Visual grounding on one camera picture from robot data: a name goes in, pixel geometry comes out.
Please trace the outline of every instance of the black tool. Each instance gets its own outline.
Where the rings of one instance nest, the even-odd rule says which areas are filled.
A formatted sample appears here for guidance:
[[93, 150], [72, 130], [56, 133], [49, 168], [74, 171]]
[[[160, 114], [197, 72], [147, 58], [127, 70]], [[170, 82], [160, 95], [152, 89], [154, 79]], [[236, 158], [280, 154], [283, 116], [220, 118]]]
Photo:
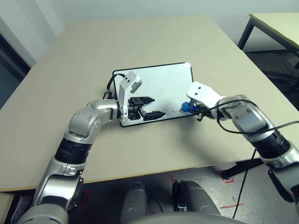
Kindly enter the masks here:
[[163, 117], [166, 113], [161, 111], [152, 111], [146, 113], [142, 106], [154, 102], [155, 100], [150, 97], [131, 97], [128, 100], [128, 117], [130, 120], [138, 120], [140, 117], [143, 117], [144, 121], [147, 120], [156, 120]]

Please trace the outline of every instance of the wall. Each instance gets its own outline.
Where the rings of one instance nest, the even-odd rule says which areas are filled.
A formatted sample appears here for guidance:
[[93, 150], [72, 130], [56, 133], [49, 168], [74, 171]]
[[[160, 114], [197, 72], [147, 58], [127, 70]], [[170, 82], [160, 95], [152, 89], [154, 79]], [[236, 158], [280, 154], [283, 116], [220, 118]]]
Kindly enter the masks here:
[[[298, 0], [3, 0], [1, 4], [3, 21], [36, 61], [76, 20], [208, 14], [238, 43], [249, 13], [299, 12]], [[282, 48], [255, 29], [244, 50]]]

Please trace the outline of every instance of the black cable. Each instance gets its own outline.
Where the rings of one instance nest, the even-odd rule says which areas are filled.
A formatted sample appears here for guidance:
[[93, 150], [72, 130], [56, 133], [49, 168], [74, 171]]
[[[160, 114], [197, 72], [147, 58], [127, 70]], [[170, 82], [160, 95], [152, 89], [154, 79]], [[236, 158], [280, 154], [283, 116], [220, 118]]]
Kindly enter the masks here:
[[202, 110], [202, 111], [193, 111], [193, 113], [195, 113], [195, 114], [200, 114], [200, 113], [210, 112], [211, 110], [218, 109], [219, 107], [221, 107], [221, 106], [223, 106], [223, 105], [230, 104], [230, 103], [235, 103], [235, 102], [247, 102], [247, 103], [251, 103], [253, 106], [258, 107], [255, 103], [253, 103], [252, 101], [250, 101], [250, 100], [248, 100], [248, 99], [234, 99], [234, 100], [231, 100], [231, 101], [228, 101], [228, 102], [225, 102], [225, 103], [216, 105], [216, 106], [214, 106], [214, 107], [211, 107], [211, 108], [209, 108], [209, 109], [205, 109], [205, 110]]
[[289, 123], [286, 123], [286, 124], [283, 124], [283, 125], [279, 125], [277, 127], [273, 127], [273, 128], [269, 128], [269, 129], [264, 129], [264, 130], [260, 130], [260, 131], [256, 131], [256, 132], [235, 132], [235, 131], [228, 130], [225, 127], [222, 126], [222, 124], [220, 123], [219, 118], [217, 118], [217, 123], [219, 124], [219, 126], [224, 131], [227, 131], [229, 133], [234, 133], [234, 134], [260, 134], [260, 133], [265, 133], [265, 132], [277, 130], [277, 129], [280, 129], [282, 127], [286, 127], [286, 126], [289, 126], [289, 125], [293, 125], [293, 124], [299, 123], [299, 120], [295, 120], [295, 121], [292, 121], [292, 122], [289, 122]]
[[233, 218], [235, 218], [235, 214], [237, 213], [237, 210], [238, 210], [238, 207], [239, 207], [240, 198], [241, 198], [241, 194], [242, 194], [242, 190], [243, 190], [244, 183], [245, 183], [245, 180], [246, 180], [246, 176], [247, 176], [248, 170], [251, 167], [251, 164], [252, 164], [252, 161], [253, 161], [255, 155], [256, 155], [256, 149], [253, 151], [252, 157], [250, 159], [250, 163], [249, 163], [249, 165], [248, 165], [248, 167], [247, 167], [247, 169], [245, 171], [244, 178], [243, 178], [242, 185], [241, 185], [241, 189], [240, 189], [240, 193], [239, 193], [239, 197], [238, 197], [238, 202], [237, 202], [237, 205], [235, 207], [235, 212], [234, 212]]
[[103, 98], [102, 99], [105, 99], [105, 96], [106, 96], [106, 94], [108, 94], [108, 98], [109, 98], [109, 92], [108, 91], [106, 91], [105, 93], [104, 93], [104, 95], [103, 95]]
[[[228, 102], [225, 102], [225, 103], [222, 103], [222, 104], [216, 105], [214, 107], [211, 107], [209, 109], [205, 109], [205, 110], [201, 110], [201, 111], [191, 111], [192, 105], [190, 105], [189, 106], [189, 112], [198, 115], [198, 114], [201, 114], [201, 113], [205, 114], [205, 113], [210, 112], [211, 110], [214, 110], [214, 109], [217, 109], [219, 111], [219, 107], [221, 107], [223, 105], [230, 104], [230, 103], [234, 103], [234, 102], [247, 102], [247, 103], [250, 103], [250, 104], [258, 107], [255, 103], [253, 103], [250, 100], [247, 100], [247, 99], [235, 99], [235, 100], [231, 100], [231, 101], [228, 101]], [[228, 130], [225, 127], [223, 127], [222, 124], [220, 123], [220, 117], [219, 116], [217, 117], [217, 123], [219, 124], [219, 126], [224, 131], [229, 132], [229, 133], [234, 133], [234, 134], [259, 134], [259, 133], [265, 133], [265, 132], [269, 132], [269, 131], [280, 129], [282, 127], [286, 127], [286, 126], [289, 126], [289, 125], [293, 125], [293, 124], [299, 123], [299, 120], [292, 121], [292, 122], [289, 122], [289, 123], [286, 123], [286, 124], [283, 124], [283, 125], [279, 125], [277, 127], [268, 128], [268, 129], [264, 129], [264, 130], [260, 130], [260, 131], [255, 131], [255, 132], [235, 132], [235, 131]]]
[[162, 206], [160, 205], [159, 201], [157, 199], [155, 199], [154, 197], [150, 197], [150, 199], [153, 199], [154, 201], [156, 201], [160, 207], [161, 212], [163, 212]]
[[108, 84], [107, 84], [107, 91], [104, 93], [103, 99], [105, 98], [107, 93], [108, 93], [108, 99], [115, 98], [115, 96], [113, 96], [113, 93], [110, 91], [110, 87], [111, 87], [111, 83], [113, 82], [113, 80], [115, 79], [116, 76], [121, 76], [123, 78], [125, 77], [125, 75], [121, 74], [121, 73], [113, 74], [112, 77], [110, 78]]

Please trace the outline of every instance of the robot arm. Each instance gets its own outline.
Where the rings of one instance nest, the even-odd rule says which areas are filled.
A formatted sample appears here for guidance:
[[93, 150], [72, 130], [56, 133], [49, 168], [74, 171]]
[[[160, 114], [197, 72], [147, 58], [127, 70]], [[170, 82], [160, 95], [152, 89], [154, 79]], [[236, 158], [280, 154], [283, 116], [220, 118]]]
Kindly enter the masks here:
[[128, 98], [142, 84], [133, 72], [120, 83], [119, 101], [96, 100], [78, 110], [72, 117], [64, 137], [51, 158], [35, 192], [31, 208], [20, 218], [19, 224], [67, 223], [67, 212], [77, 206], [83, 187], [80, 175], [101, 127], [116, 120], [158, 119], [165, 113], [146, 113], [142, 106], [155, 101], [150, 97]]
[[201, 121], [204, 116], [218, 122], [232, 119], [269, 167], [268, 174], [279, 194], [286, 201], [294, 202], [299, 214], [299, 150], [278, 130], [267, 131], [275, 127], [267, 116], [244, 95], [223, 97], [198, 82], [192, 83], [187, 96], [191, 99], [190, 106], [200, 104], [206, 108], [197, 112], [197, 120]]

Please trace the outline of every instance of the beige table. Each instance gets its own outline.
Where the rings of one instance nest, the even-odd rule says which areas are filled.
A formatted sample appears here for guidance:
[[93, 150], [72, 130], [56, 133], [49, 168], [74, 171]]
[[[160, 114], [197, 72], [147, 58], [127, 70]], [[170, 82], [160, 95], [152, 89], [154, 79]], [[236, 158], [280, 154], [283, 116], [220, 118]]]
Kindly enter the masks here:
[[251, 13], [238, 43], [243, 49], [251, 31], [257, 27], [278, 43], [299, 56], [299, 13]]
[[[189, 61], [195, 81], [223, 96], [246, 94], [276, 124], [298, 111], [206, 16], [71, 24], [0, 111], [0, 191], [33, 189], [74, 112], [102, 97], [115, 69]], [[231, 121], [224, 122], [234, 129]], [[299, 147], [299, 127], [281, 129]], [[108, 124], [83, 173], [85, 182], [247, 160], [252, 146], [195, 117], [145, 125]]]

